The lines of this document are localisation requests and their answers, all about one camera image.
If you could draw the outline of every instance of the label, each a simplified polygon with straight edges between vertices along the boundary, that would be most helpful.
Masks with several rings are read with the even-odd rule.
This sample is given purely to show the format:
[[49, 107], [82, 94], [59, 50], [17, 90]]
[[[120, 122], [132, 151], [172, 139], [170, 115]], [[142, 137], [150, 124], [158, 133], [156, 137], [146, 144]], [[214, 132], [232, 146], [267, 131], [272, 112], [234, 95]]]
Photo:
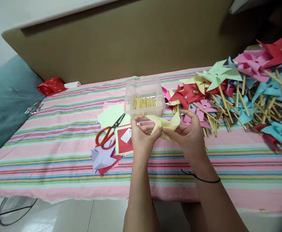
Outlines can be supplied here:
[[124, 135], [121, 137], [126, 144], [129, 144], [131, 141], [131, 128], [128, 128]]

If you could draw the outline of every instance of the wall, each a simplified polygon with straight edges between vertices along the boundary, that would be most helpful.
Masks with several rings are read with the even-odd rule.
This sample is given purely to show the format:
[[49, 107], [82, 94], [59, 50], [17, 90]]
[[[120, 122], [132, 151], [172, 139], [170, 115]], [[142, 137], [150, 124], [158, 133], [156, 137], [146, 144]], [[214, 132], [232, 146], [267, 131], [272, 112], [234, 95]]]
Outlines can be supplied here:
[[1, 37], [3, 31], [24, 22], [111, 1], [114, 0], [0, 0], [0, 66], [16, 55]]

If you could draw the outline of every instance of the black cable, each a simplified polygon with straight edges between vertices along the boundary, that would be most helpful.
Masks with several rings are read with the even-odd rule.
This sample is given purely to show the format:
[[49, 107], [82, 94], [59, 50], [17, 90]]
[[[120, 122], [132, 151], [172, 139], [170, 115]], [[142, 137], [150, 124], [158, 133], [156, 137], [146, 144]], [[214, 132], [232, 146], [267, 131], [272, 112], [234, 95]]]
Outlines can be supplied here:
[[194, 178], [197, 178], [198, 180], [201, 180], [201, 181], [203, 181], [203, 182], [213, 183], [213, 184], [220, 182], [220, 177], [218, 177], [219, 179], [218, 179], [217, 181], [207, 181], [207, 180], [202, 180], [202, 179], [200, 179], [199, 177], [197, 177], [197, 175], [195, 175], [194, 173], [191, 173], [190, 171], [189, 171], [189, 173], [184, 172], [183, 169], [181, 169], [181, 171], [182, 171], [183, 173], [185, 173], [186, 175], [191, 175], [191, 176], [193, 176]]
[[[1, 211], [2, 207], [3, 207], [3, 205], [4, 205], [5, 199], [6, 199], [6, 198], [4, 198], [3, 201], [1, 202], [0, 211]], [[8, 214], [8, 213], [15, 212], [15, 211], [19, 211], [19, 210], [22, 210], [22, 209], [29, 208], [29, 209], [27, 210], [27, 212], [26, 212], [23, 216], [21, 216], [19, 219], [17, 219], [17, 220], [16, 220], [15, 222], [13, 222], [13, 223], [4, 224], [4, 223], [2, 223], [2, 220], [0, 219], [0, 225], [2, 225], [2, 226], [10, 226], [10, 225], [12, 225], [12, 224], [18, 222], [20, 219], [22, 219], [22, 218], [29, 212], [29, 210], [34, 206], [34, 204], [37, 202], [37, 200], [38, 200], [38, 199], [36, 199], [36, 200], [34, 201], [34, 203], [33, 203], [32, 205], [30, 205], [30, 206], [22, 207], [22, 208], [19, 208], [19, 209], [14, 209], [14, 210], [11, 210], [11, 211], [8, 211], [8, 212], [5, 212], [5, 213], [0, 213], [0, 216], [1, 216], [1, 215], [5, 215], [5, 214]]]

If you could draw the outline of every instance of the red scissors handle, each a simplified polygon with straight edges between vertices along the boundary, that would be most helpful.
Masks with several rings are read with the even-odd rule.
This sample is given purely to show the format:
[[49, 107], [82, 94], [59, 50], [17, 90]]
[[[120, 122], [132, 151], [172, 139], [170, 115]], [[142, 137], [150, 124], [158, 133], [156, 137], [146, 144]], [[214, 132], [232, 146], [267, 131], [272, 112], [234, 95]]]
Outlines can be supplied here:
[[[102, 142], [99, 143], [99, 141], [98, 141], [99, 136], [102, 134], [102, 132], [104, 132], [107, 129], [108, 129], [108, 131], [107, 131], [106, 135], [104, 136]], [[109, 147], [107, 147], [107, 148], [104, 147], [104, 144], [114, 135], [114, 131], [109, 135], [110, 131], [111, 131], [111, 127], [106, 127], [103, 130], [101, 130], [96, 136], [96, 145], [101, 146], [101, 148], [103, 150], [110, 149], [111, 147], [113, 147], [115, 145], [115, 139], [114, 139], [114, 142]]]

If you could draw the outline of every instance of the scissors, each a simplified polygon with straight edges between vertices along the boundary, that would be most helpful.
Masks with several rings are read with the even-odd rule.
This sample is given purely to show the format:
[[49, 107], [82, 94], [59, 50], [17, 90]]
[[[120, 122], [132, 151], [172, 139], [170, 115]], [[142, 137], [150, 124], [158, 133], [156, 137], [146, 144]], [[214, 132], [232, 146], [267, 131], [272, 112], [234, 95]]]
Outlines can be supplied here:
[[[115, 139], [114, 139], [114, 142], [113, 142], [109, 147], [107, 147], [107, 148], [104, 147], [104, 144], [114, 135], [115, 128], [118, 127], [118, 125], [122, 122], [124, 116], [125, 116], [125, 113], [123, 113], [122, 116], [120, 116], [120, 118], [116, 121], [116, 123], [115, 123], [113, 126], [111, 126], [111, 127], [106, 127], [106, 128], [104, 128], [104, 129], [102, 129], [102, 130], [97, 134], [97, 136], [96, 136], [96, 145], [101, 146], [101, 148], [102, 148], [103, 150], [110, 149], [111, 147], [114, 146], [114, 144], [115, 144]], [[107, 130], [107, 129], [108, 129], [108, 132], [105, 134], [105, 136], [104, 136], [102, 142], [99, 143], [99, 141], [98, 141], [99, 136], [101, 135], [102, 132], [104, 132], [104, 131]]]

